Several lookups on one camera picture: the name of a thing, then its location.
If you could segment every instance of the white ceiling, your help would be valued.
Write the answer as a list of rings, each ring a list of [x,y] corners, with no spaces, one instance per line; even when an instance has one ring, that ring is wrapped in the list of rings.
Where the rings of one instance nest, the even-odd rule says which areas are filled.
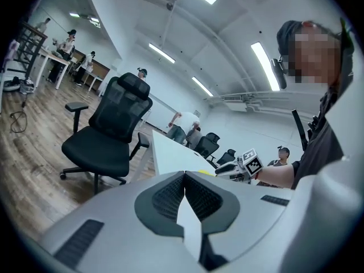
[[[137,11],[133,9],[133,16],[138,13],[134,28],[136,43],[151,51],[148,44],[153,42],[176,59],[172,68],[180,72],[191,86],[191,77],[196,76],[214,95],[270,90],[267,77],[250,46],[261,42],[269,58],[278,57],[276,33],[283,22],[307,19],[334,30],[338,27],[337,12],[327,0],[217,0],[213,5],[204,0],[135,1]],[[167,10],[168,2],[174,4],[173,11]],[[120,3],[110,0],[125,18],[131,10],[120,7]],[[87,0],[72,0],[67,7],[92,12]],[[309,95],[303,94],[299,98],[296,93],[281,92],[263,100],[263,104],[269,107],[295,106],[316,114],[324,89],[288,80],[287,91]],[[203,91],[196,92],[206,96]],[[275,101],[275,97],[286,100]]]

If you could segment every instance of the yellow object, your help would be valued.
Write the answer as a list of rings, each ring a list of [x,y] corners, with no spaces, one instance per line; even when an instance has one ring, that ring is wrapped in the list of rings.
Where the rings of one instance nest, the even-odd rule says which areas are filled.
[[[206,175],[209,175],[209,176],[213,176],[213,177],[216,177],[216,175],[212,175],[210,174],[208,171],[206,170],[198,170],[199,173],[203,173],[203,174],[206,174]]]

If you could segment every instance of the wooden floor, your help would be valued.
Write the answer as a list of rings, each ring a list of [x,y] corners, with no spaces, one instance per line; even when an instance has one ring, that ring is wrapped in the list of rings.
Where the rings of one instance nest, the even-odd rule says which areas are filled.
[[[87,173],[69,174],[66,181],[59,178],[64,168],[75,167],[61,151],[62,143],[72,135],[73,114],[65,110],[67,102],[81,101],[89,105],[80,117],[80,129],[88,125],[100,98],[88,87],[76,86],[65,76],[60,89],[43,81],[34,94],[28,96],[24,108],[28,125],[23,133],[10,131],[13,119],[10,113],[21,110],[23,95],[4,93],[0,115],[0,195],[14,223],[31,238],[39,236],[53,223],[93,196],[93,179]],[[24,118],[19,120],[24,125]],[[132,150],[138,141],[137,129],[130,144]],[[152,127],[143,125],[140,131],[151,138]],[[133,174],[144,148],[130,162]],[[141,179],[154,175],[152,160]],[[103,177],[100,190],[118,186],[119,182]]]

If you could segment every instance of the chair backrest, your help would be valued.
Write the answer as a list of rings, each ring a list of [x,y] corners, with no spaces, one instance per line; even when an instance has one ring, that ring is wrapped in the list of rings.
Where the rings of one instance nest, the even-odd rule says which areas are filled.
[[[219,165],[224,165],[227,162],[232,162],[233,160],[235,160],[234,155],[230,154],[229,151],[230,150],[228,150],[227,152],[224,152],[222,157],[216,163],[218,163]]]
[[[206,137],[210,140],[212,140],[212,142],[217,143],[217,141],[220,139],[220,137],[214,133],[208,133],[206,134]]]
[[[211,139],[207,136],[203,136],[200,141],[198,142],[195,152],[198,152],[202,157],[205,159],[215,152],[219,148],[217,143],[214,143]]]
[[[125,143],[131,142],[135,126],[152,107],[150,87],[132,73],[111,78],[105,94],[89,120],[92,128]]]
[[[227,153],[231,156],[235,156],[236,151],[234,151],[232,148],[227,150]]]

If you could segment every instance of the person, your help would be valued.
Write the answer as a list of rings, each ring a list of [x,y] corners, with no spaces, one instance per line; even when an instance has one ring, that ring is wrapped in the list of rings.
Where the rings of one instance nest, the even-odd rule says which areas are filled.
[[[138,77],[145,82],[148,75],[147,69],[138,68],[138,71]]]
[[[51,21],[51,19],[50,18],[47,18],[44,22],[40,22],[40,23],[38,23],[36,26],[35,26],[35,28],[39,31],[39,32],[41,32],[42,34],[46,31],[46,29],[47,29],[47,23],[49,22],[49,21]]]
[[[273,161],[270,161],[269,164],[267,165],[268,167],[269,166],[274,166],[274,167],[280,167],[280,166],[285,166],[287,165],[287,160],[288,160],[288,157],[289,157],[289,149],[288,148],[285,148],[285,147],[282,147],[280,146],[279,147],[279,150],[278,150],[278,158],[279,160],[273,160]],[[267,184],[263,181],[260,181],[257,186],[268,186],[268,187],[275,187],[275,188],[279,188],[278,186],[276,185],[271,185],[271,184]]]
[[[177,112],[168,124],[171,129],[166,137],[182,144],[189,131],[191,129],[194,131],[199,125],[200,120],[196,115],[190,112]]]
[[[66,39],[61,44],[56,43],[58,49],[57,52],[62,55],[62,58],[66,61],[69,60],[71,50],[73,49],[73,46],[75,45],[75,35],[76,30],[71,30],[68,33],[68,39]],[[49,73],[49,76],[47,78],[47,81],[50,81],[52,83],[55,83],[58,77],[58,73],[61,70],[62,64],[60,62],[55,62],[54,66]]]
[[[82,61],[82,64],[79,66],[78,68],[78,72],[75,76],[75,83],[78,86],[82,86],[81,81],[82,81],[82,77],[84,76],[86,69],[88,66],[92,65],[92,59],[95,57],[95,52],[92,51],[91,53],[89,53],[88,55],[86,55]]]
[[[201,128],[198,127],[196,130],[190,130],[186,136],[187,147],[194,150],[198,145],[198,142],[202,138]]]
[[[279,52],[288,63],[288,73],[311,77],[327,84],[320,113],[308,145],[300,159],[280,167],[264,167],[255,178],[268,184],[295,189],[305,176],[315,175],[323,166],[343,156],[340,144],[326,120],[326,113],[342,96],[353,79],[353,41],[341,19],[340,36],[312,21],[287,21],[277,33]]]

